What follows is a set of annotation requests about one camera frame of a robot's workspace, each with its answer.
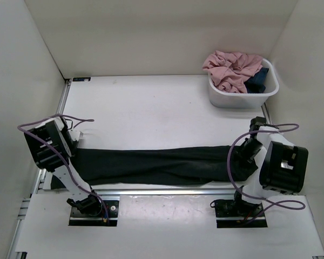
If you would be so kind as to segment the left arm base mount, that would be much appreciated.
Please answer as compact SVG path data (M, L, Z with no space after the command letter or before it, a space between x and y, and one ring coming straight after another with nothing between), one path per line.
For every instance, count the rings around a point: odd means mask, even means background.
M119 200L104 200L102 204L90 195L83 201L67 203L71 206L69 226L116 227L119 214Z

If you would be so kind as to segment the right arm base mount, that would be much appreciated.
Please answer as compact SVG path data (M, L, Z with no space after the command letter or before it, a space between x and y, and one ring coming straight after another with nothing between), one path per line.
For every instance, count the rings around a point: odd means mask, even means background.
M210 203L210 207L215 211L218 229L268 227L262 204L217 199Z

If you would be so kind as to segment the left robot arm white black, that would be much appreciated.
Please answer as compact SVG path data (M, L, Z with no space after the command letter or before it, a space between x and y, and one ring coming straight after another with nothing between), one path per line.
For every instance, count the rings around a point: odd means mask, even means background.
M23 132L36 166L52 173L70 193L67 203L83 214L100 214L103 206L97 193L71 163L82 133L69 128L60 114L17 128Z

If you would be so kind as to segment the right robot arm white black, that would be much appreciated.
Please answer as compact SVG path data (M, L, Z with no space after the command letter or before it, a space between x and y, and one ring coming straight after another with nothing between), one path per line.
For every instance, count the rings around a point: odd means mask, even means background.
M288 141L278 126L263 117L251 120L249 138L234 152L241 168L252 169L253 179L240 187L232 201L232 210L243 216L271 196L297 194L305 181L308 150Z

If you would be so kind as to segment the black trousers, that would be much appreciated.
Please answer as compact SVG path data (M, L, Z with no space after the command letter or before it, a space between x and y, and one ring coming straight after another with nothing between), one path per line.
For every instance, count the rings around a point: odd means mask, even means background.
M71 163L90 185L201 186L229 182L229 146L160 150L77 149Z

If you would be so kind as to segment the navy blue garment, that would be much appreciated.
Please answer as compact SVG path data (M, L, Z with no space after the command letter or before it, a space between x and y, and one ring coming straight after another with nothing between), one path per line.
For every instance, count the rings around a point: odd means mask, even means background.
M268 75L269 68L262 67L253 77L244 82L247 93L264 93L266 86L265 80Z

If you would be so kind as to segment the pink crumpled garment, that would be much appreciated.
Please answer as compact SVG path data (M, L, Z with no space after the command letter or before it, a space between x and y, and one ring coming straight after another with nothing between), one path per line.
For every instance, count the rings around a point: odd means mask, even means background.
M262 56L242 52L221 52L210 54L202 65L214 86L222 92L247 93L244 82L262 68Z

